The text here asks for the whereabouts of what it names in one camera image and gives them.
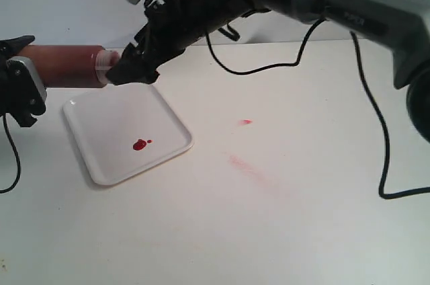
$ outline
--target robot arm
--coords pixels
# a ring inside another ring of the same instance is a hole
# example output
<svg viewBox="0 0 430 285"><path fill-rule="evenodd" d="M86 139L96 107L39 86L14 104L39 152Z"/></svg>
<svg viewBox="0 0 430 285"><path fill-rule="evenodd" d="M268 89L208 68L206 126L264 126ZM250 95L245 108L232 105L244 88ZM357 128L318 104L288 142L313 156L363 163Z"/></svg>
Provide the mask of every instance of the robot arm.
<svg viewBox="0 0 430 285"><path fill-rule="evenodd" d="M148 23L107 74L113 84L154 83L160 65L238 17L276 11L306 24L325 18L391 49L394 86L410 85L409 114L430 141L429 0L145 0L144 6Z"/></svg>

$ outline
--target white tray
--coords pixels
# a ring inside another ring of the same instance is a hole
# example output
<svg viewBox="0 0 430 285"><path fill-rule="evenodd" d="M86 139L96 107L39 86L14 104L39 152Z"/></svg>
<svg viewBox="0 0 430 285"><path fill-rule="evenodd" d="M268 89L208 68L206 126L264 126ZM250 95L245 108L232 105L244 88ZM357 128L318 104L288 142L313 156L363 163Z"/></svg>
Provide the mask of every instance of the white tray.
<svg viewBox="0 0 430 285"><path fill-rule="evenodd" d="M111 186L186 152L183 125L153 87L106 87L73 98L64 114L95 183ZM136 151L134 144L143 140Z"/></svg>

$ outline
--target white tabletop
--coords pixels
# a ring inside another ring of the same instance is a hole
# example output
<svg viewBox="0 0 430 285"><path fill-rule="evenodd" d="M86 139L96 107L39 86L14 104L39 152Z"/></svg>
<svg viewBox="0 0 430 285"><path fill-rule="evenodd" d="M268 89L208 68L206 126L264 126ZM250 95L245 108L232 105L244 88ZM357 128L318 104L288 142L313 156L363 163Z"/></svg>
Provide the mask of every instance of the white tabletop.
<svg viewBox="0 0 430 285"><path fill-rule="evenodd" d="M392 135L388 191L430 185L430 145L392 87L390 54L362 45ZM245 70L298 46L215 49ZM1 285L428 284L430 195L379 199L382 130L350 41L311 42L297 69L250 77L204 46L160 70L196 143L114 188L91 182L62 117L82 90L50 90L35 127L11 124L23 174L0 196ZM2 188L15 174L4 134L0 152Z"/></svg>

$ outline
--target table surface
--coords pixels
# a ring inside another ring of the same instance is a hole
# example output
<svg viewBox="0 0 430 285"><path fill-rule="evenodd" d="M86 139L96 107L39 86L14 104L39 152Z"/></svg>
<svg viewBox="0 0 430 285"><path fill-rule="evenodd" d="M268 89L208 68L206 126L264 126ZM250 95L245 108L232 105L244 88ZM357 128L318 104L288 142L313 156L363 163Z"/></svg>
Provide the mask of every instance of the table surface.
<svg viewBox="0 0 430 285"><path fill-rule="evenodd" d="M361 43L392 135L387 189L427 186L430 146L392 87L390 53ZM298 47L215 49L245 70ZM62 105L84 90L48 91L35 127L11 122L23 173L0 196L0 284L427 285L430 195L378 197L382 130L354 56L350 41L311 42L298 68L235 77L189 48L157 88L194 147L113 188L91 182L65 126ZM14 174L1 134L0 188Z"/></svg>

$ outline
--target red droplet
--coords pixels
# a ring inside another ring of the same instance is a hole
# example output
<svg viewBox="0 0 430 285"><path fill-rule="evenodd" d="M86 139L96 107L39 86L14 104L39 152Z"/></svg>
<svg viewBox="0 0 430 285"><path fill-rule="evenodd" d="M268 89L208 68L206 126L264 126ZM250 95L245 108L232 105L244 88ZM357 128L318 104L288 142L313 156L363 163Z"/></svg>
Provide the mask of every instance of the red droplet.
<svg viewBox="0 0 430 285"><path fill-rule="evenodd" d="M133 149L135 151L141 151L146 147L146 142L142 139L139 139L137 142L134 143Z"/></svg>
<svg viewBox="0 0 430 285"><path fill-rule="evenodd" d="M252 121L252 120L246 119L246 120L241 120L241 121L239 122L239 125L241 125L241 126L245 126L245 125L249 125L249 124L252 124L252 123L253 123L253 121Z"/></svg>

